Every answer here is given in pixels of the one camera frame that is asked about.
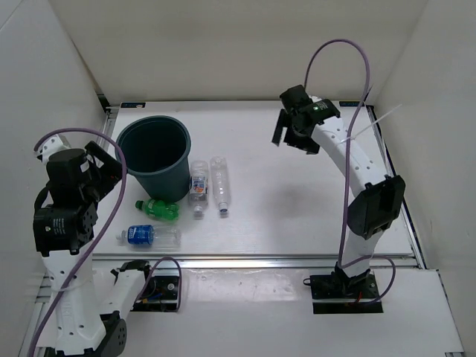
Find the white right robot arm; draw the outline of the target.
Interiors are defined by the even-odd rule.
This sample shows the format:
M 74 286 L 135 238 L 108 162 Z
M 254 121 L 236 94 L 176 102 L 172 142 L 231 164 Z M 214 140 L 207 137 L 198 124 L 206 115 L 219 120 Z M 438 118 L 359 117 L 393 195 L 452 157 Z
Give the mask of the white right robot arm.
M 272 137 L 316 154 L 323 149 L 348 180 L 354 200 L 346 206 L 343 219 L 344 247 L 331 275 L 324 278 L 324 297 L 354 297 L 370 275 L 370 259 L 384 232 L 398 218 L 405 192 L 401 176 L 389 176 L 367 156 L 358 144 L 347 138 L 338 108 L 328 99 L 314 101 L 302 85 L 280 95 L 283 109 Z

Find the green plastic soda bottle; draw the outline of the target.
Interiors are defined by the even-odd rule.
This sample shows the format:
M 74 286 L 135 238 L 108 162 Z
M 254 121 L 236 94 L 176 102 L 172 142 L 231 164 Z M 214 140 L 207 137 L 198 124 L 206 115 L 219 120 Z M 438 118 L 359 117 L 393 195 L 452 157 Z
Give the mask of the green plastic soda bottle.
M 162 200 L 138 200 L 135 207 L 153 219 L 174 221 L 179 217 L 179 206 L 176 203 L 166 203 Z

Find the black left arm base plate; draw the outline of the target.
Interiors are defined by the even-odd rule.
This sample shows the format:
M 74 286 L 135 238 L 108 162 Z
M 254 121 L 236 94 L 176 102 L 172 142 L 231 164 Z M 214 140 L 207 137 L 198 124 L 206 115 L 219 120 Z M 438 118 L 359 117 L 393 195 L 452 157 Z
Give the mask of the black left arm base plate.
M 178 312 L 181 308 L 182 274 L 154 274 L 132 307 L 132 312 Z

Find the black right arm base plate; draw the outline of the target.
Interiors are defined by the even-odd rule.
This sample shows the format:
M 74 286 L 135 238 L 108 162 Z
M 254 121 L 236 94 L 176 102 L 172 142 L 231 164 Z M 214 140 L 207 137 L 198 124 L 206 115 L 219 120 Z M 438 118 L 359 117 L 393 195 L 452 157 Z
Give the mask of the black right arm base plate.
M 383 313 L 380 301 L 371 303 L 379 296 L 374 274 L 348 292 L 343 292 L 331 274 L 310 275 L 303 279 L 303 284 L 311 290 L 314 315 Z

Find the clear bottle blue cap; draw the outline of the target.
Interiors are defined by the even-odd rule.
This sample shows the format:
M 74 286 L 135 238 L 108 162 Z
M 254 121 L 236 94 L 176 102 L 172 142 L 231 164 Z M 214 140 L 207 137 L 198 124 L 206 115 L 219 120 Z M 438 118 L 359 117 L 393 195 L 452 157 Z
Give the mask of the clear bottle blue cap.
M 210 160 L 213 197 L 221 217 L 228 216 L 231 202 L 231 189 L 228 164 L 224 157 L 216 156 Z

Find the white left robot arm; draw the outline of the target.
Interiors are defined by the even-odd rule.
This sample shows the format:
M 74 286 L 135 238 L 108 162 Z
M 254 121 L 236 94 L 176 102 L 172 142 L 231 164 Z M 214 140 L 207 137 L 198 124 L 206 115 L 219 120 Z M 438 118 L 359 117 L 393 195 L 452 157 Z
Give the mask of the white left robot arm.
M 156 287 L 145 260 L 94 276 L 97 208 L 125 172 L 95 142 L 72 149 L 59 133 L 41 139 L 34 152 L 48 174 L 34 203 L 33 234 L 51 282 L 51 299 L 28 353 L 34 354 L 55 316 L 56 337 L 47 356 L 119 356 L 126 346 L 126 316 L 136 297 L 147 298 Z

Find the orange label clear bottle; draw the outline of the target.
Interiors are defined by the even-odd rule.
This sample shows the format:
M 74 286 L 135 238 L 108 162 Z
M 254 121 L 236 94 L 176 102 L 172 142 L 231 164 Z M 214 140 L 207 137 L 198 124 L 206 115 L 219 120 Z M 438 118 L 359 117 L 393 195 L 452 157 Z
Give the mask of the orange label clear bottle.
M 209 168 L 206 161 L 194 161 L 190 165 L 188 202 L 196 218 L 202 218 L 208 206 L 208 177 Z

